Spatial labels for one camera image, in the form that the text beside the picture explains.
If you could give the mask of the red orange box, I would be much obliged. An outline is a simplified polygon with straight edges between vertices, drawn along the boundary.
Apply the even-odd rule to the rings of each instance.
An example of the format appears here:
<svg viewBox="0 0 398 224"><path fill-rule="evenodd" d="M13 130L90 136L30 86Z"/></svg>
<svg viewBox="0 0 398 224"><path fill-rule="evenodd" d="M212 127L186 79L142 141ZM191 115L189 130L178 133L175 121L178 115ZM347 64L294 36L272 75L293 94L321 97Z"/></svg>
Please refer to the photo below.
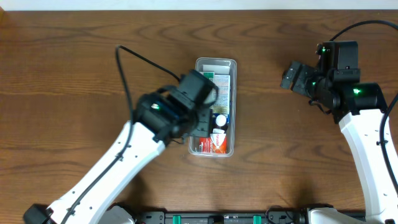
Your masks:
<svg viewBox="0 0 398 224"><path fill-rule="evenodd" d="M204 153L226 154L226 134L210 134L208 138L200 138L199 150Z"/></svg>

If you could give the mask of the dark bottle white cap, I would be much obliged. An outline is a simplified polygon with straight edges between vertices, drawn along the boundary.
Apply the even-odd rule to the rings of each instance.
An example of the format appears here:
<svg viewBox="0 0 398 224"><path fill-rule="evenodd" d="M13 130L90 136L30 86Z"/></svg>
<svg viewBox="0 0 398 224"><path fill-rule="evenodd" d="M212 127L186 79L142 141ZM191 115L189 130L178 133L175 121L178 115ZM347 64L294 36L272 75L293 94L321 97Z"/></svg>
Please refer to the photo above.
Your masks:
<svg viewBox="0 0 398 224"><path fill-rule="evenodd" d="M228 129L227 117L223 114L219 114L215 118L215 122L212 129L212 134L226 134Z"/></svg>

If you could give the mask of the blue tall box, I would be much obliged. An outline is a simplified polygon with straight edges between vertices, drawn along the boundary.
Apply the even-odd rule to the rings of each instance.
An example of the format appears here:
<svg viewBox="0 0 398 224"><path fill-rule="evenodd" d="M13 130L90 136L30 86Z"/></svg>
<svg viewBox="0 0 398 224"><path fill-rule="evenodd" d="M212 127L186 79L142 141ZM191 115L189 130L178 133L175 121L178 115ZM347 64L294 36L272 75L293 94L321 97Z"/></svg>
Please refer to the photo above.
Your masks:
<svg viewBox="0 0 398 224"><path fill-rule="evenodd" d="M213 83L218 87L218 94L216 94L215 90L212 90L211 94L205 100L205 103L211 103L217 98L216 102L211 106L211 109L216 116L219 114L225 115L229 123L231 77L229 75L219 75L215 73Z"/></svg>

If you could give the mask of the white green medicine box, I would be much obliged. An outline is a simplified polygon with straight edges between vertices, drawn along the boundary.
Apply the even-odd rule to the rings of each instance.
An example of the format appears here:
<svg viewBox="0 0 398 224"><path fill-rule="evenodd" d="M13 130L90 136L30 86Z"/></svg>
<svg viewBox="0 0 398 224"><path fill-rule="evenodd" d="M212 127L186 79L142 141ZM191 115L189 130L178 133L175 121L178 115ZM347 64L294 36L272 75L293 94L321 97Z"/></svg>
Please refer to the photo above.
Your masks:
<svg viewBox="0 0 398 224"><path fill-rule="evenodd" d="M204 77L206 77L207 79L209 79L210 81L214 81L214 72L200 72Z"/></svg>

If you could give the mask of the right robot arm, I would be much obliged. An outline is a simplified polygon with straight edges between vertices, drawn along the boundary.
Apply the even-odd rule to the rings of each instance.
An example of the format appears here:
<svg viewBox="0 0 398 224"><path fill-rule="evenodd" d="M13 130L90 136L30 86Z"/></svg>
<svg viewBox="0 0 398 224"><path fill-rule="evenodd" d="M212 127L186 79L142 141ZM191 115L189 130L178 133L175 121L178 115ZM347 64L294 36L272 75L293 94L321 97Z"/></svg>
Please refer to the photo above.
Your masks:
<svg viewBox="0 0 398 224"><path fill-rule="evenodd" d="M325 73L293 61L281 87L332 114L345 137L360 179L365 223L397 223L397 153L387 132L390 106L377 83L361 83L358 69Z"/></svg>

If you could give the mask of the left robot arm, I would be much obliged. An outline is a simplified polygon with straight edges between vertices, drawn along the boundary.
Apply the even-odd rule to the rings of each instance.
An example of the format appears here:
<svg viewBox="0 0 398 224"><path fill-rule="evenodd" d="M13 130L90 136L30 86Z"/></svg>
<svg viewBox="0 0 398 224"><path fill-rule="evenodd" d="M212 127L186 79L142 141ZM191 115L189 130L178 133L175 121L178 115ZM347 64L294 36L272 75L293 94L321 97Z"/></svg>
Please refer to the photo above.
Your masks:
<svg viewBox="0 0 398 224"><path fill-rule="evenodd" d="M210 134L217 97L145 94L113 145L70 191L50 205L33 204L24 223L98 223L114 199L174 139Z"/></svg>

